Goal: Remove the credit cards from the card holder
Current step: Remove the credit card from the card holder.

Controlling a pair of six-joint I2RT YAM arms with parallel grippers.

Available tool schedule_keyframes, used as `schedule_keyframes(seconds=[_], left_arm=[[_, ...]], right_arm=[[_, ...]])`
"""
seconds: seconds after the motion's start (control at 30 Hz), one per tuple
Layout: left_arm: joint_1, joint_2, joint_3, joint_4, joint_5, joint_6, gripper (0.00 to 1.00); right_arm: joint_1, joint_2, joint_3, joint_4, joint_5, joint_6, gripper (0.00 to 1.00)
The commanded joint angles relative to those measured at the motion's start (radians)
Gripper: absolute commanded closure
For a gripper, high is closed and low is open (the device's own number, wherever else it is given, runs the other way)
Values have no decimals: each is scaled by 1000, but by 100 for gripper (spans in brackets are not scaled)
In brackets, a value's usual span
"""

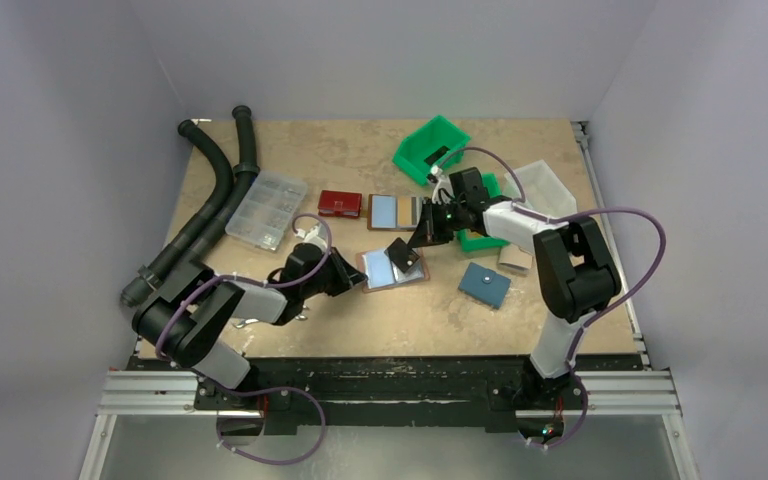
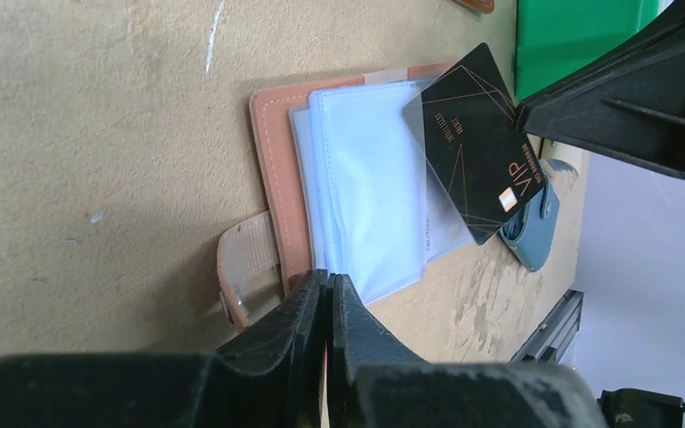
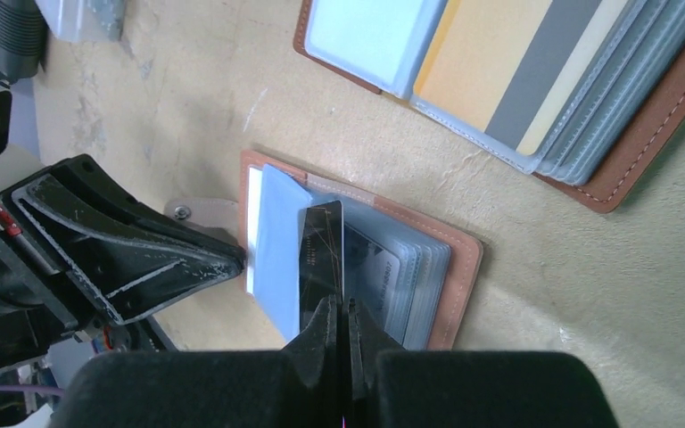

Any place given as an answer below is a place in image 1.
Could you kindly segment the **black VIP card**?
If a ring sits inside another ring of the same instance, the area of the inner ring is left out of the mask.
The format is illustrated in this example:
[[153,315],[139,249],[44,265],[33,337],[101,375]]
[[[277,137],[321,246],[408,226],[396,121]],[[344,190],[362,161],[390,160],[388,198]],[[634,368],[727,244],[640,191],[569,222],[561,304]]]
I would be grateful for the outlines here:
[[390,262],[402,273],[408,273],[419,264],[420,254],[412,249],[402,238],[396,238],[386,249]]

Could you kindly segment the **pink leather card holder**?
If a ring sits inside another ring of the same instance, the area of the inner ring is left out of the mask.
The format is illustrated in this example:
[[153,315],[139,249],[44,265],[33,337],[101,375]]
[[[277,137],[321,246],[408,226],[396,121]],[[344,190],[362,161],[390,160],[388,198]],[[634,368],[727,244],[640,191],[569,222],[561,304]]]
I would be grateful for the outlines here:
[[384,248],[369,250],[356,255],[358,269],[366,276],[364,293],[378,292],[425,282],[430,273],[425,259],[419,259],[402,272],[388,257]]

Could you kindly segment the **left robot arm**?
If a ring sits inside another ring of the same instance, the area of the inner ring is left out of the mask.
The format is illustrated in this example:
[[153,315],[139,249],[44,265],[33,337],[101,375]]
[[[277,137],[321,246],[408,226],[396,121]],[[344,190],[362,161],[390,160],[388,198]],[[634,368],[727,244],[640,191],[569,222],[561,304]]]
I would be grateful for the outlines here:
[[311,297],[335,297],[366,281],[336,248],[311,242],[297,244],[266,282],[216,275],[192,261],[136,308],[131,325],[178,366],[227,389],[253,390],[256,368],[220,339],[231,319],[282,326],[301,315]]

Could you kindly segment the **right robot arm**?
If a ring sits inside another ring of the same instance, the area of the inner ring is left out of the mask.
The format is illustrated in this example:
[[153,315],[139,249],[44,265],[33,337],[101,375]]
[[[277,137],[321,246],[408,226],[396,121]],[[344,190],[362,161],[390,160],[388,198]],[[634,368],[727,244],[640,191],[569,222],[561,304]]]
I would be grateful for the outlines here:
[[406,270],[416,249],[449,243],[461,230],[502,239],[528,252],[548,309],[531,364],[544,379],[570,372],[585,322],[605,311],[621,290],[598,223],[590,216],[550,218],[528,209],[520,199],[492,196],[475,168],[447,175],[434,167],[428,179],[434,190],[423,198],[414,233],[400,254],[392,255],[392,262]]

